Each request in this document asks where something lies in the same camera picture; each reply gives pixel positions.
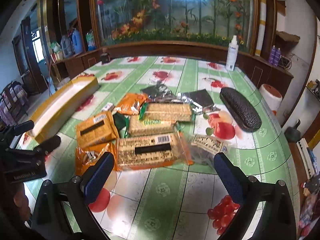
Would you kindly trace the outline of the person's left hand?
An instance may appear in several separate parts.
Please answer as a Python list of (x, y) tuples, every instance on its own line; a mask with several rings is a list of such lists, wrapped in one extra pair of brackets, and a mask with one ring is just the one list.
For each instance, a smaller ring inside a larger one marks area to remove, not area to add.
[(28, 197), (25, 195), (23, 183), (17, 184), (17, 189), (14, 195), (14, 203), (18, 208), (22, 222), (28, 221), (31, 215), (31, 211), (29, 207)]

